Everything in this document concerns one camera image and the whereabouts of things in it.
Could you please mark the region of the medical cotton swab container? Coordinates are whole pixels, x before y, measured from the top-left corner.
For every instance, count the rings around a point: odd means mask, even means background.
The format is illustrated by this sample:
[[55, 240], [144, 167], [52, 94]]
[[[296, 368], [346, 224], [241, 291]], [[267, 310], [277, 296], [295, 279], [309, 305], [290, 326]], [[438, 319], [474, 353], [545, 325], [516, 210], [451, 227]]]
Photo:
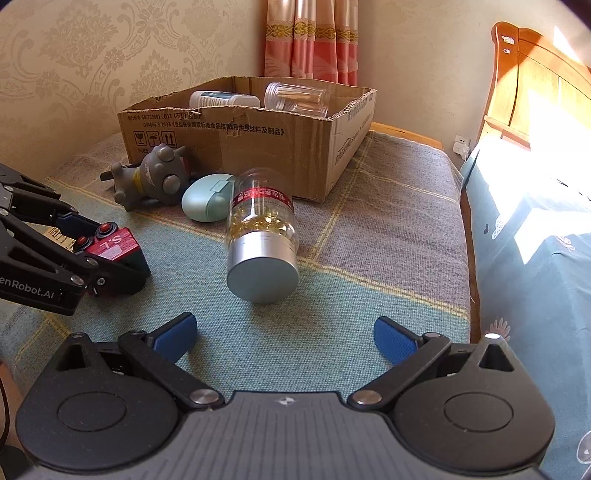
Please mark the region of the medical cotton swab container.
[[254, 95], [217, 90], [196, 90], [191, 93], [188, 107], [206, 108], [214, 106], [260, 107], [260, 100]]

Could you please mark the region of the wooden bed headboard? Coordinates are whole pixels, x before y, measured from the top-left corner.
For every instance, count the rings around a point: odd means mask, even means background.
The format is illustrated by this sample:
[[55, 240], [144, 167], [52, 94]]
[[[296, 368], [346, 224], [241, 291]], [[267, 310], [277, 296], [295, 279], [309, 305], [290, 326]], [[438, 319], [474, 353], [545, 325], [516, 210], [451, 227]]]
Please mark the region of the wooden bed headboard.
[[500, 21], [491, 29], [494, 69], [479, 137], [492, 134], [528, 148], [544, 124], [558, 132], [561, 114], [590, 127], [590, 68], [540, 33]]

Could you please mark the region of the checked blanket on table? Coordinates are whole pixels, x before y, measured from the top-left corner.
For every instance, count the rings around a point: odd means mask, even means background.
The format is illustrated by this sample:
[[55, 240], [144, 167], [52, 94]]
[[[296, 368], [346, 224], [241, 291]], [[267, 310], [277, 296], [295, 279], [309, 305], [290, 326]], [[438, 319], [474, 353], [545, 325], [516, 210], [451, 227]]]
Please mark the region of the checked blanket on table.
[[114, 203], [98, 176], [124, 156], [122, 138], [109, 136], [48, 182], [82, 214], [128, 227], [151, 276], [130, 297], [84, 298], [72, 316], [3, 302], [1, 358], [21, 390], [71, 333], [112, 341], [182, 312], [197, 318], [198, 338], [180, 366], [224, 395], [353, 392], [387, 370], [373, 340], [380, 316], [416, 333], [470, 339], [460, 181], [444, 152], [370, 132], [324, 202], [294, 205], [300, 281], [270, 305], [228, 290], [223, 223], [194, 223], [176, 207], [128, 212]]

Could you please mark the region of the clear plastic jar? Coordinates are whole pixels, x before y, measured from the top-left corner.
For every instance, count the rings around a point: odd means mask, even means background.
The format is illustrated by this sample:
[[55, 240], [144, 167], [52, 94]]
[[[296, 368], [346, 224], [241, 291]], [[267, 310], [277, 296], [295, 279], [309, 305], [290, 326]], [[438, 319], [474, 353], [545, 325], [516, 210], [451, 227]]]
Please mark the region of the clear plastic jar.
[[267, 110], [325, 118], [329, 112], [329, 93], [325, 89], [271, 82], [264, 92]]

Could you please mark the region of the grey rubber animal toy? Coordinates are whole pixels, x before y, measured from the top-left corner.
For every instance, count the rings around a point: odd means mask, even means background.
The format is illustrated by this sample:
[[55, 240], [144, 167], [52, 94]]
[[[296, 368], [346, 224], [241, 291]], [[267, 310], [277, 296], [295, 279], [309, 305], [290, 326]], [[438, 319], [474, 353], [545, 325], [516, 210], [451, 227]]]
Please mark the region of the grey rubber animal toy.
[[184, 147], [173, 149], [159, 144], [139, 163], [122, 165], [114, 162], [99, 179], [114, 182], [114, 201], [126, 211], [133, 210], [144, 200], [156, 200], [166, 206], [177, 205], [189, 185], [184, 154]]

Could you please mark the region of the blue bed sheet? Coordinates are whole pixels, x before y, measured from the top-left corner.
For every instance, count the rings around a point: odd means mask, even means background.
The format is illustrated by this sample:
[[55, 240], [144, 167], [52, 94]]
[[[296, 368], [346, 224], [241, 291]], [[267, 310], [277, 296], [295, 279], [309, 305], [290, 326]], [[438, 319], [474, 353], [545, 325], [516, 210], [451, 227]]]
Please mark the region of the blue bed sheet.
[[590, 199], [523, 146], [489, 135], [461, 169], [481, 330], [503, 336], [550, 404], [553, 479], [590, 476]]

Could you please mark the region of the white wall plug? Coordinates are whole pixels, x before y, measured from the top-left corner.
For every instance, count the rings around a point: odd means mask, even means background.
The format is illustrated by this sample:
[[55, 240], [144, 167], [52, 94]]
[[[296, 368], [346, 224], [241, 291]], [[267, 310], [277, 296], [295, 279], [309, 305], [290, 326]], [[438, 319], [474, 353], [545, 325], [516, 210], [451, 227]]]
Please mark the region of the white wall plug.
[[457, 135], [455, 137], [453, 152], [461, 157], [462, 160], [467, 160], [471, 153], [471, 140], [467, 137]]

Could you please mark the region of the pill bottle silver cap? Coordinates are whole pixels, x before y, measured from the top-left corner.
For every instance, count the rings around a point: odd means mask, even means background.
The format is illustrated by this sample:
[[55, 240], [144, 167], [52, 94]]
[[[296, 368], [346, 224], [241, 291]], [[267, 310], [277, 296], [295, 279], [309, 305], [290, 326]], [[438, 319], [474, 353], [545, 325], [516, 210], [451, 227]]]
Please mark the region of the pill bottle silver cap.
[[253, 168], [236, 178], [225, 239], [226, 284], [235, 296], [253, 304], [270, 304], [297, 289], [296, 216], [283, 175], [270, 168]]

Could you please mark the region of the pink patterned curtain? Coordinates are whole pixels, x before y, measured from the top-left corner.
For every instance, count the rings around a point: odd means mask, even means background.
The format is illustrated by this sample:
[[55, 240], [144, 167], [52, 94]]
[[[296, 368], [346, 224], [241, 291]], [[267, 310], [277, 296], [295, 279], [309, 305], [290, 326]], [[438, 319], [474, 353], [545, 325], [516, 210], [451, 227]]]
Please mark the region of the pink patterned curtain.
[[266, 77], [317, 79], [356, 86], [359, 3], [274, 0], [266, 9]]

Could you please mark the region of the brown cardboard box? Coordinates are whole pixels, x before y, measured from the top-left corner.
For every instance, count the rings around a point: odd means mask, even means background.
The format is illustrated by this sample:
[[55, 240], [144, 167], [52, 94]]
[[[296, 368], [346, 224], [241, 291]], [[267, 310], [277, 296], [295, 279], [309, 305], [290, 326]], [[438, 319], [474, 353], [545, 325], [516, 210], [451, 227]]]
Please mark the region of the brown cardboard box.
[[314, 79], [291, 85], [328, 96], [325, 118], [252, 106], [191, 109], [191, 89], [140, 101], [118, 114], [129, 161], [156, 145], [185, 148], [199, 174], [276, 170], [297, 198], [322, 202], [339, 181], [372, 124], [376, 90]]

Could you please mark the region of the red wooden toy train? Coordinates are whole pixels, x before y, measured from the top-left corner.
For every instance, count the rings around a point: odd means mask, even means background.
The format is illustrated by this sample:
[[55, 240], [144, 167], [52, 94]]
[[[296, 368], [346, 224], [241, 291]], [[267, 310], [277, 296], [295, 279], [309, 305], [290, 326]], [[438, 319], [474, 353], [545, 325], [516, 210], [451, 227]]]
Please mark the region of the red wooden toy train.
[[140, 246], [131, 231], [114, 222], [100, 224], [93, 236], [80, 236], [73, 244], [73, 252], [89, 252], [110, 261], [123, 261], [140, 252]]

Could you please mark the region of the mint green oval case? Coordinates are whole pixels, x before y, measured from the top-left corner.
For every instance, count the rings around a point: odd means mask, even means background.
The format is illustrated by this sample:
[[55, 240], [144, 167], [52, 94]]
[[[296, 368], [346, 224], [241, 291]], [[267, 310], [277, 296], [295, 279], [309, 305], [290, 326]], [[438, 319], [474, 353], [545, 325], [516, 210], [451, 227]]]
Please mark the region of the mint green oval case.
[[190, 220], [213, 223], [228, 217], [235, 176], [211, 174], [195, 180], [184, 192], [181, 209]]

